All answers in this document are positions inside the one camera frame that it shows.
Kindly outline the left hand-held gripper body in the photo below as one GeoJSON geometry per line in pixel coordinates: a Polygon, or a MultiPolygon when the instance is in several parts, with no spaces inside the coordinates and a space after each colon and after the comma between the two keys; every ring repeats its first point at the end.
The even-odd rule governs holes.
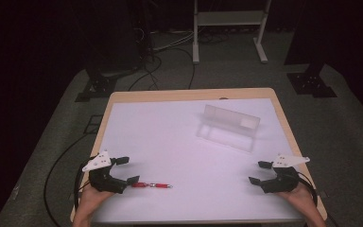
{"type": "Polygon", "coordinates": [[[127,188],[125,180],[114,178],[110,172],[116,166],[111,163],[111,157],[107,151],[101,151],[85,165],[82,166],[83,172],[88,172],[89,182],[98,191],[108,191],[122,194],[127,188]]]}

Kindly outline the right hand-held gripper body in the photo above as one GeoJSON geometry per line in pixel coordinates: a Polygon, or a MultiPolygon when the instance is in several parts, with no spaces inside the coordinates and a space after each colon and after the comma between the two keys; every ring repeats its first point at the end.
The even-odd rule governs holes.
{"type": "Polygon", "coordinates": [[[265,193],[290,192],[299,183],[299,173],[295,166],[309,162],[308,157],[278,154],[272,161],[272,170],[276,173],[274,179],[260,182],[265,193]]]}

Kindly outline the red pen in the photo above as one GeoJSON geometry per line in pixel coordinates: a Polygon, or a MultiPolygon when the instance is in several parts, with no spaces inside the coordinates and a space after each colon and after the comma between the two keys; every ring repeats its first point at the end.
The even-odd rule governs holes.
{"type": "Polygon", "coordinates": [[[167,183],[142,183],[142,182],[138,182],[138,183],[133,183],[131,186],[135,187],[135,188],[145,188],[145,187],[173,188],[173,186],[171,184],[167,184],[167,183]]]}

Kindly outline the person's left hand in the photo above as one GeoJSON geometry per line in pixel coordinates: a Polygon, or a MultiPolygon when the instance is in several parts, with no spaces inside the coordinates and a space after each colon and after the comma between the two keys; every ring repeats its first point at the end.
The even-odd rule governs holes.
{"type": "Polygon", "coordinates": [[[89,184],[85,186],[73,219],[72,227],[91,227],[94,212],[111,196],[113,196],[113,192],[98,191],[89,184]]]}

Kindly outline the person's right hand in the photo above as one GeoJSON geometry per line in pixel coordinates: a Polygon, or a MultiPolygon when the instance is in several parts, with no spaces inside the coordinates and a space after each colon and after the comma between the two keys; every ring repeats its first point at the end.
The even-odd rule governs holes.
{"type": "Polygon", "coordinates": [[[310,191],[304,184],[299,183],[292,191],[278,192],[277,195],[287,200],[299,211],[305,217],[308,225],[321,225],[324,222],[317,206],[313,202],[310,191]]]}

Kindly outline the clear plastic pencil case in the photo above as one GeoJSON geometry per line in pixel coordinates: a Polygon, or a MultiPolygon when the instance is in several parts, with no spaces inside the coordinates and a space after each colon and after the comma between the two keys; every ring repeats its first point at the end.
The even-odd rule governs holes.
{"type": "Polygon", "coordinates": [[[261,119],[213,105],[206,105],[197,137],[207,141],[251,152],[261,119]]]}

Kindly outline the black stand base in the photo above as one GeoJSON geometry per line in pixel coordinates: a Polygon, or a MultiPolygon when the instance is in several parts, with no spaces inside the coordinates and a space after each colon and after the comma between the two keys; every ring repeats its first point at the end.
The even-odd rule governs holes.
{"type": "Polygon", "coordinates": [[[76,102],[87,102],[92,98],[109,97],[115,88],[116,80],[104,77],[98,67],[93,64],[86,65],[88,82],[82,92],[76,97],[76,102]]]}
{"type": "Polygon", "coordinates": [[[304,72],[288,73],[287,77],[298,95],[312,95],[316,98],[336,97],[334,90],[320,77],[323,62],[312,62],[304,72]]]}

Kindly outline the white metal stand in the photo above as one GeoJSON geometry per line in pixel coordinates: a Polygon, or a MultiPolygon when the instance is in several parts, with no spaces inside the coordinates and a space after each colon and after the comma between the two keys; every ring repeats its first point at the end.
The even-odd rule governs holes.
{"type": "Polygon", "coordinates": [[[261,10],[245,11],[198,11],[198,0],[194,1],[194,24],[192,62],[199,63],[199,28],[201,26],[259,26],[259,31],[253,42],[261,63],[267,63],[268,57],[262,46],[262,39],[266,28],[269,9],[272,0],[266,0],[261,10]]]}

